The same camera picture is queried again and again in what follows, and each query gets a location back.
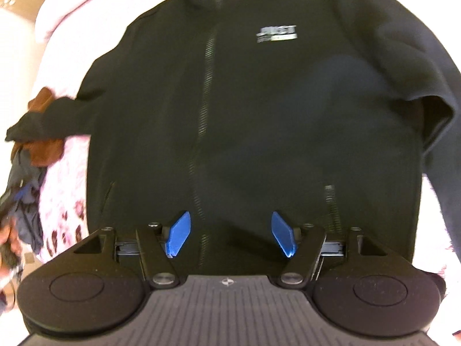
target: brown cloth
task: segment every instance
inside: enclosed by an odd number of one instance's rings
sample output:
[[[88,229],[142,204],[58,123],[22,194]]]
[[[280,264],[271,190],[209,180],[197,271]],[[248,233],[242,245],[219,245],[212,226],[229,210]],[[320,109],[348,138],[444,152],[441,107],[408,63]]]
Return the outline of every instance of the brown cloth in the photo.
[[[53,92],[49,88],[43,87],[43,89],[38,92],[37,97],[29,101],[27,107],[31,112],[43,113],[54,100],[56,100],[56,98]],[[64,141],[62,139],[54,139],[24,144],[14,143],[11,152],[11,162],[13,162],[14,156],[21,147],[29,150],[31,153],[32,166],[46,167],[61,159],[64,152]]]

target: black round pad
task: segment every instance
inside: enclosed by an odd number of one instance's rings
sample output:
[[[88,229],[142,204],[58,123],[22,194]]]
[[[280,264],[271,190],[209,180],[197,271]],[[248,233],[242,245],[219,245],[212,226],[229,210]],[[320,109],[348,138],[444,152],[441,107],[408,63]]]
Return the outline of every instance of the black round pad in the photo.
[[[95,274],[67,273],[55,279],[50,286],[51,293],[64,302],[91,300],[104,290],[104,280]]]
[[[402,337],[427,327],[440,294],[424,274],[390,277],[331,270],[317,281],[313,300],[337,326],[365,336]]]
[[[398,279],[376,274],[359,279],[354,293],[372,306],[394,306],[407,297],[408,290]]]
[[[55,336],[87,336],[112,329],[135,313],[144,296],[142,281],[134,272],[91,255],[70,262],[58,256],[18,288],[19,308],[26,320]]]

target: screw head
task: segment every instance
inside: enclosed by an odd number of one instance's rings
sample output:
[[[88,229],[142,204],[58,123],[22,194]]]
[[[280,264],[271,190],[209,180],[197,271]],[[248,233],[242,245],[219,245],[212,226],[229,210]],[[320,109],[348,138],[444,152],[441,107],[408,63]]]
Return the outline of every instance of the screw head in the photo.
[[[175,275],[168,272],[157,273],[152,281],[157,285],[171,285],[174,283]]]
[[[280,277],[280,280],[284,284],[287,284],[287,285],[298,285],[304,279],[303,279],[303,276],[301,276],[299,273],[288,272],[288,273],[283,273],[282,276]]]

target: logo emblem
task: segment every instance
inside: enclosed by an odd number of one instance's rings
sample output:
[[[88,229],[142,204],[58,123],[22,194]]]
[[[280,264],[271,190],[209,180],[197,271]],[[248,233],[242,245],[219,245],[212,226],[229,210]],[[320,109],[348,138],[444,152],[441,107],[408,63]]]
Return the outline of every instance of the logo emblem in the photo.
[[[293,40],[298,37],[295,31],[296,26],[271,26],[263,27],[260,33],[256,34],[258,43],[263,41]]]
[[[231,285],[234,283],[234,280],[233,280],[232,278],[227,277],[227,278],[223,279],[223,280],[221,281],[221,283],[222,283],[224,286],[229,287],[229,286],[231,286]]]

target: circular button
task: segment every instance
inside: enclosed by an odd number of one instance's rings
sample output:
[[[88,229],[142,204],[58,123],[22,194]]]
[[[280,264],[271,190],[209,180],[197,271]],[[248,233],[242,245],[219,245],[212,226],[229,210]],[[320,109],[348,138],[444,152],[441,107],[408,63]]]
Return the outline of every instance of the circular button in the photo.
[[[76,272],[57,277],[50,285],[51,293],[65,302],[92,299],[104,289],[103,280],[95,274]]]
[[[360,279],[354,285],[354,293],[373,306],[394,306],[407,297],[408,290],[398,279],[374,275]]]
[[[288,272],[283,273],[280,277],[280,280],[286,285],[299,285],[303,282],[303,276],[301,276],[299,273]]]
[[[164,272],[157,273],[152,281],[154,281],[154,283],[158,285],[171,285],[172,283],[174,283],[175,278],[176,277],[173,274]]]

